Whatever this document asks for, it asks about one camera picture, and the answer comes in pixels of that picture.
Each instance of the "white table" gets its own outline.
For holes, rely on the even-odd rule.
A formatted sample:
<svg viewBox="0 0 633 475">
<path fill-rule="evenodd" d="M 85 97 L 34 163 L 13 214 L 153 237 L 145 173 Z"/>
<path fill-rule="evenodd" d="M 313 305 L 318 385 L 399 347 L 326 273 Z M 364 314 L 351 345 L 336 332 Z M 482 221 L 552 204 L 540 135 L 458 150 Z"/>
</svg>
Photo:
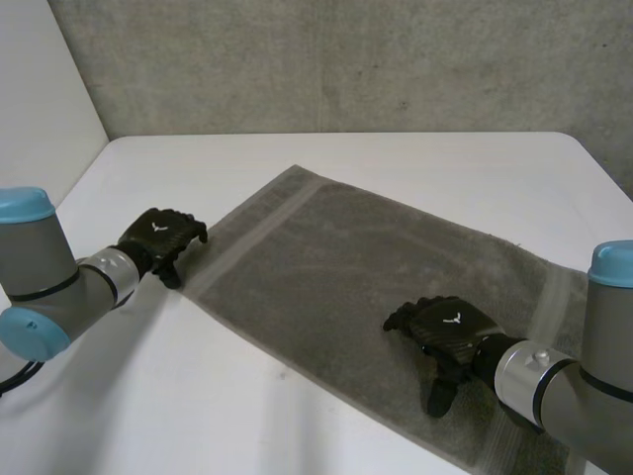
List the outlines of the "white table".
<svg viewBox="0 0 633 475">
<path fill-rule="evenodd" d="M 587 269 L 633 237 L 633 204 L 559 134 L 128 138 L 58 210 L 75 255 L 149 207 L 213 224 L 292 164 Z M 3 353 L 0 377 L 17 367 Z M 461 474 L 145 278 L 0 400 L 6 474 Z"/>
</svg>

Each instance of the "black band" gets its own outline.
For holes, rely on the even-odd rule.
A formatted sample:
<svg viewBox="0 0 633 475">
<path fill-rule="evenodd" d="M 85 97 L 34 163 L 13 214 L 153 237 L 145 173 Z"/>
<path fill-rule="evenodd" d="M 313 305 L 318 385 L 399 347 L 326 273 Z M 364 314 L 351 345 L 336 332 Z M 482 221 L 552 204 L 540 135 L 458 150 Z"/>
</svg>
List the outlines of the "black band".
<svg viewBox="0 0 633 475">
<path fill-rule="evenodd" d="M 599 392 L 612 396 L 621 401 L 625 401 L 627 403 L 633 403 L 633 393 L 627 391 L 626 389 L 618 388 L 617 386 L 613 386 L 612 384 L 605 383 L 597 379 L 595 376 L 591 376 L 581 367 L 581 377 L 585 380 L 587 384 L 597 389 Z"/>
<path fill-rule="evenodd" d="M 47 289 L 41 290 L 39 292 L 34 292 L 32 294 L 22 294 L 22 295 L 7 295 L 11 302 L 29 302 L 31 300 L 41 299 L 42 297 L 47 297 L 48 295 L 52 295 L 60 290 L 65 289 L 66 287 L 70 287 L 74 284 L 79 278 L 79 269 L 68 277 L 66 280 L 59 282 L 57 285 L 53 285 L 52 287 L 48 287 Z"/>
<path fill-rule="evenodd" d="M 110 291 L 112 292 L 112 296 L 115 298 L 115 304 L 114 305 L 117 305 L 117 300 L 119 299 L 119 292 L 117 291 L 117 286 L 112 281 L 112 279 L 108 276 L 108 274 L 106 274 L 104 271 L 102 271 L 99 267 L 95 267 L 94 265 L 81 264 L 81 267 L 83 267 L 84 269 L 90 269 L 93 272 L 98 273 L 99 276 L 103 280 L 106 281 L 106 284 L 108 284 L 108 287 L 110 287 Z"/>
<path fill-rule="evenodd" d="M 543 427 L 543 422 L 541 421 L 541 408 L 543 406 L 543 396 L 545 396 L 547 386 L 549 386 L 552 379 L 554 379 L 554 376 L 556 376 L 561 369 L 573 362 L 575 362 L 574 359 L 560 360 L 558 363 L 554 364 L 538 382 L 538 386 L 536 386 L 536 391 L 534 392 L 534 399 L 532 399 L 532 414 L 534 415 L 536 424 L 538 424 L 540 428 Z"/>
</svg>

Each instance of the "white logo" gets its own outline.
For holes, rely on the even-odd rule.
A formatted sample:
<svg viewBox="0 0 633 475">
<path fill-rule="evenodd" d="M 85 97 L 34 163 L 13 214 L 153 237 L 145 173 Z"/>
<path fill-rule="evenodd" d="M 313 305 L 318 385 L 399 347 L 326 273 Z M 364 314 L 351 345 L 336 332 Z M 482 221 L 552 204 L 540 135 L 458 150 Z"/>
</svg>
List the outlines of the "white logo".
<svg viewBox="0 0 633 475">
<path fill-rule="evenodd" d="M 445 324 L 461 324 L 462 323 L 462 314 L 460 314 L 458 312 L 457 313 L 457 317 L 455 317 L 453 320 L 442 320 L 442 322 L 444 322 Z"/>
<path fill-rule="evenodd" d="M 151 226 L 153 227 L 155 233 L 158 231 L 167 231 L 169 229 L 168 226 L 161 228 L 160 226 L 157 226 L 156 223 L 152 223 Z"/>
</svg>

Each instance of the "black cable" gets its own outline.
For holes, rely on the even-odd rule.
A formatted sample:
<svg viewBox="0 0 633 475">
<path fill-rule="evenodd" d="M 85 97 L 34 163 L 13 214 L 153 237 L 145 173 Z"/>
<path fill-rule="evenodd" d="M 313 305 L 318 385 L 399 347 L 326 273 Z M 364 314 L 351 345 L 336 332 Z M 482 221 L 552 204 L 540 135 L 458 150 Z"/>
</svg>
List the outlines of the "black cable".
<svg viewBox="0 0 633 475">
<path fill-rule="evenodd" d="M 9 379 L 0 383 L 0 397 L 2 397 L 4 393 L 16 389 L 18 386 L 21 386 L 29 381 L 38 373 L 38 371 L 42 369 L 43 366 L 43 363 L 29 361 L 24 368 L 11 376 Z"/>
</svg>

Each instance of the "blue joint cap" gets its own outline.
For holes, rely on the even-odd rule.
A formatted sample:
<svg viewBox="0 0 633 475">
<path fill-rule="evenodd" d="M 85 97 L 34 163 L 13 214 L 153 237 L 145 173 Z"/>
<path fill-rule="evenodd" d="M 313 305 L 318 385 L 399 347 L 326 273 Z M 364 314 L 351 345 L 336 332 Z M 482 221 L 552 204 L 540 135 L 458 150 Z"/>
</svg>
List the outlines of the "blue joint cap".
<svg viewBox="0 0 633 475">
<path fill-rule="evenodd" d="M 70 338 L 58 324 L 22 307 L 0 314 L 0 341 L 27 361 L 48 361 L 70 346 Z"/>
<path fill-rule="evenodd" d="M 593 250 L 589 280 L 633 289 L 633 240 L 604 242 Z"/>
<path fill-rule="evenodd" d="M 30 223 L 54 214 L 55 207 L 42 188 L 0 188 L 0 225 Z"/>
</svg>

